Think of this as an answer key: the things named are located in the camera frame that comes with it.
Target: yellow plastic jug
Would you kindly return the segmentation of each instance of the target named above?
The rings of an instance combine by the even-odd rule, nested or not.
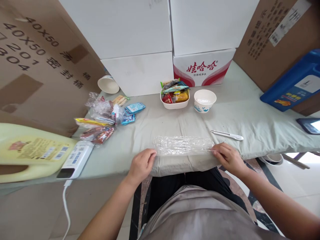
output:
[[[0,183],[50,176],[62,167],[76,143],[39,129],[0,123]]]

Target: person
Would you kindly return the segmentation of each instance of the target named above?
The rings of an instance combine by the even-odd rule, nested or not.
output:
[[[266,213],[289,239],[320,239],[320,219],[248,168],[226,143],[213,155],[254,194]],[[91,220],[79,240],[116,240],[129,202],[149,175],[156,151],[136,155],[128,175]],[[217,168],[153,177],[148,223],[139,239],[286,239],[254,224],[245,205],[223,181]]]

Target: table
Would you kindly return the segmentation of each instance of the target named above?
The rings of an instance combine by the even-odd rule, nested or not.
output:
[[[193,94],[209,89],[217,101],[206,114],[199,114],[193,105]],[[114,95],[103,93],[106,99]],[[153,148],[155,136],[194,136],[210,138],[217,144],[226,142],[239,150],[243,159],[272,153],[318,151],[320,135],[309,135],[295,121],[302,115],[288,110],[280,112],[260,101],[261,90],[234,62],[231,63],[221,85],[194,87],[190,90],[188,106],[183,109],[165,109],[159,94],[132,97],[127,103],[142,102],[146,109],[136,115],[136,122],[116,128],[114,134],[91,153],[79,179],[98,178],[128,172],[131,160],[145,148]],[[236,141],[210,130],[230,132],[244,137]],[[79,136],[79,129],[74,137]],[[205,171],[217,166],[210,154],[181,157],[156,157],[151,175]],[[0,184],[0,189],[18,188],[31,184],[57,181],[56,174],[21,183]]]

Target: wahaha box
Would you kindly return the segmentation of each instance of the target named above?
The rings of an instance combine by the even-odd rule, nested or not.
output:
[[[174,78],[189,87],[221,84],[236,49],[188,54],[173,57]]]

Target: blue plastic jug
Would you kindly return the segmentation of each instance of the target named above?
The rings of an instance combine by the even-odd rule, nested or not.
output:
[[[284,112],[320,92],[320,49],[307,53],[260,100]]]

